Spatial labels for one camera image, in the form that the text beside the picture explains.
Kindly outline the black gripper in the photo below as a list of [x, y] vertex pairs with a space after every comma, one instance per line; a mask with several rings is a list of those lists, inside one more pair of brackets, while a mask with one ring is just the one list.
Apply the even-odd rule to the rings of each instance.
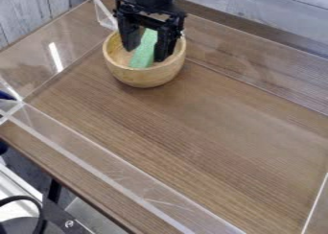
[[128, 52], [142, 43], [140, 26], [158, 30], [154, 59], [164, 61], [175, 52], [187, 17], [175, 0], [115, 0], [115, 17]]

